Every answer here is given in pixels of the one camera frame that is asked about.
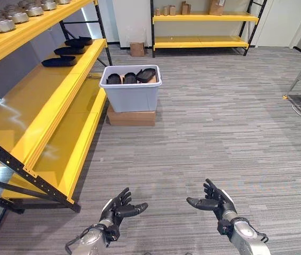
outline cable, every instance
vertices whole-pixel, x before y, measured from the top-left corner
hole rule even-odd
[[[294,108],[294,105],[291,105],[291,107],[294,109],[294,111],[295,111],[299,116],[301,116],[301,114]]]

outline black metal frame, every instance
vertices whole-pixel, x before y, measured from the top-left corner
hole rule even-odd
[[[57,203],[61,203],[66,208],[70,208],[77,213],[80,212],[81,207],[76,202],[73,203],[70,202],[66,195],[61,193],[58,189],[53,187],[43,178],[35,174],[32,170],[26,169],[25,165],[22,162],[20,162],[18,159],[13,157],[9,152],[7,152],[1,146],[0,146],[0,163],[2,163],[2,165],[6,166],[12,171],[16,172],[20,177],[24,178],[26,181],[36,186],[40,190],[42,190],[45,194],[0,182],[1,189],[27,194],[36,198],[42,198],[50,201],[57,201]],[[26,205],[21,206],[19,203],[17,203],[19,199],[15,199],[15,201],[16,202],[0,198],[0,206],[18,214],[23,213],[24,209],[26,209],[25,207]]]
[[[101,29],[101,34],[102,34],[102,38],[103,39],[106,39],[106,33],[104,31],[104,27],[103,27],[103,22],[102,22],[102,17],[101,17],[101,13],[99,11],[99,7],[98,7],[98,3],[96,3],[94,1],[94,6],[95,6],[95,10],[96,10],[96,14],[97,14],[97,19],[98,20],[90,20],[90,21],[76,21],[76,22],[64,22],[63,20],[60,21],[60,26],[61,26],[61,29],[63,31],[63,34],[64,34],[64,37],[66,40],[69,40],[69,35],[72,37],[72,38],[75,38],[75,36],[70,33],[66,28],[65,28],[65,24],[85,24],[85,23],[99,23],[99,28]],[[106,48],[106,54],[107,54],[107,57],[108,57],[108,61],[109,61],[109,65],[113,65],[113,62],[112,62],[112,57],[110,56],[110,52],[109,52],[109,48],[108,48],[108,45]],[[98,58],[98,61],[103,64],[104,66],[107,67],[107,65]]]
[[[257,24],[254,26],[253,30],[252,30],[252,33],[251,33],[251,36],[250,38],[248,39],[248,44],[249,46],[247,48],[244,48],[242,47],[245,52],[243,54],[243,56],[246,56],[247,52],[248,52],[248,49],[251,47],[251,42],[253,40],[253,37],[255,35],[255,32],[257,30],[257,27],[258,27],[258,24],[261,20],[261,17],[262,17],[262,14],[263,14],[263,11],[264,11],[264,8],[266,6],[266,2],[267,0],[263,0],[263,3],[262,4],[259,4],[257,2],[255,2],[254,0],[250,0],[250,3],[247,7],[247,12],[250,13],[251,12],[251,7],[252,7],[252,4],[256,4],[256,5],[259,5],[261,6],[261,10],[258,14],[258,22]],[[155,57],[155,35],[154,35],[154,22],[153,22],[153,17],[154,17],[154,0],[150,0],[150,25],[152,27],[152,53],[153,53],[153,58]],[[239,33],[239,37],[241,37],[241,35],[243,34],[243,31],[244,31],[244,27],[245,27],[245,24],[246,24],[247,21],[244,21],[243,24],[241,25],[241,29],[240,29],[240,33]]]
[[[259,14],[258,14],[258,22],[257,22],[257,24],[255,24],[255,26],[253,27],[253,30],[252,30],[252,33],[251,33],[250,38],[248,38],[248,42],[247,42],[247,43],[248,43],[249,47],[244,48],[245,51],[244,51],[243,56],[246,56],[246,54],[247,54],[247,52],[248,52],[248,49],[249,49],[250,46],[251,46],[251,42],[252,42],[252,40],[253,40],[253,37],[255,36],[255,33],[256,33],[258,24],[259,24],[259,22],[260,22],[260,20],[261,20],[263,11],[264,11],[264,9],[265,9],[266,2],[267,2],[267,0],[263,0],[263,3],[262,3],[262,4],[259,4],[259,3],[255,2],[254,0],[250,0],[250,3],[249,3],[249,5],[248,5],[248,7],[247,7],[247,12],[248,12],[248,13],[251,12],[252,4],[259,5],[259,6],[261,7],[261,10],[259,11]],[[246,24],[246,21],[244,21],[243,24],[241,25],[239,37],[241,37],[241,35],[243,34],[245,24]]]

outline small cardboard box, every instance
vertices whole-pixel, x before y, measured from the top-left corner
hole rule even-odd
[[[115,126],[155,126],[155,111],[116,113],[109,105],[107,116]]]
[[[177,12],[177,8],[175,5],[170,5],[170,15],[175,16]]]
[[[145,56],[145,43],[144,42],[131,42],[130,43],[130,55],[132,57]]]
[[[188,10],[188,5],[186,4],[186,1],[183,1],[181,3],[181,14],[186,15]]]
[[[225,0],[211,0],[209,15],[223,15]]]

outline metal shelving unit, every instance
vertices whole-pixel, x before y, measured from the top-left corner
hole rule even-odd
[[[0,206],[15,213],[30,208],[80,211],[72,196],[106,100],[98,86],[100,75],[87,76],[103,48],[110,65],[112,60],[97,0],[59,5],[0,34],[0,60],[58,22],[68,39],[73,35],[62,19],[88,3],[98,16],[88,22],[99,23],[103,39],[86,46],[75,66],[38,65],[0,100],[0,165],[14,172],[8,183],[0,182]]]
[[[246,56],[249,46],[251,45],[253,36],[256,32],[259,20],[263,14],[267,0],[263,0],[262,4],[250,0],[246,12],[225,12],[224,15],[208,15],[203,13],[193,13],[190,15],[175,15],[175,16],[154,16],[154,0],[150,0],[150,16],[152,22],[152,46],[153,57],[157,48],[205,48],[205,47],[241,47]],[[253,4],[259,5],[261,10],[258,17],[251,15],[251,7]],[[242,21],[239,36],[168,36],[155,37],[154,24],[155,22],[167,21]],[[244,31],[246,22],[255,22],[252,32],[248,35],[248,42],[243,41],[241,36]]]

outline shelf upright post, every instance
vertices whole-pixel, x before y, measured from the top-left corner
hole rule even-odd
[[[35,194],[40,198],[57,201],[61,203],[64,207],[70,208],[77,213],[80,212],[81,207],[76,202],[72,201],[71,198],[68,198],[66,195],[61,193],[57,188],[53,187],[43,178],[38,176],[33,170],[26,169],[25,165],[22,162],[20,162],[18,159],[13,157],[9,152],[7,152],[1,146],[0,146],[0,163],[2,163],[8,169],[11,169],[12,171],[16,172],[19,176],[24,178],[26,181],[28,181],[35,187],[45,192],[46,195],[39,192],[22,189],[20,187],[16,187],[6,183],[2,183],[2,184],[0,183],[1,188],[13,190],[25,194],[28,193],[32,196]],[[5,204],[4,208],[9,209],[11,211],[15,211],[16,213],[23,213],[23,211],[19,211],[19,209],[22,208],[20,208],[19,205],[16,205],[13,202],[12,204],[10,203]]]
[[[150,0],[150,26],[152,27],[152,56],[155,57],[155,36],[154,36],[154,0]]]
[[[97,18],[98,18],[99,28],[101,29],[101,33],[102,33],[102,38],[106,39],[106,43],[107,43],[106,33],[104,32],[102,17],[101,17],[101,13],[99,11],[98,1],[97,0],[94,0],[94,6],[95,6]],[[108,48],[108,44],[107,44],[107,47],[106,47],[106,53],[107,53],[109,65],[113,65],[112,58],[110,56],[110,52],[109,52],[109,48]]]
[[[252,2],[253,2],[253,0],[250,0],[249,4],[247,6],[247,10],[246,10],[247,13],[250,13],[250,11],[251,11]],[[241,37],[243,35],[245,24],[246,24],[246,21],[244,21],[243,24],[241,25],[241,29],[240,29],[240,32],[239,32],[239,37]]]
[[[248,39],[248,48],[245,49],[245,52],[244,52],[243,56],[246,56],[246,54],[247,54],[247,52],[248,52],[248,49],[249,49],[249,47],[251,46],[252,39],[253,39],[253,37],[254,37],[254,35],[255,35],[255,33],[256,33],[258,24],[259,24],[259,22],[260,22],[260,20],[261,20],[261,17],[262,17],[264,8],[265,8],[265,6],[266,6],[266,2],[267,2],[267,0],[263,0],[263,3],[262,3],[262,4],[259,4],[259,3],[257,3],[257,2],[254,2],[253,0],[250,1],[249,9],[251,9],[251,5],[252,5],[252,4],[256,4],[256,5],[259,5],[259,6],[261,7],[261,10],[259,11],[259,14],[258,14],[258,22],[257,22],[257,24],[255,24],[255,26],[254,26],[254,28],[253,28],[253,30],[252,30],[251,36],[250,36],[250,38]]]

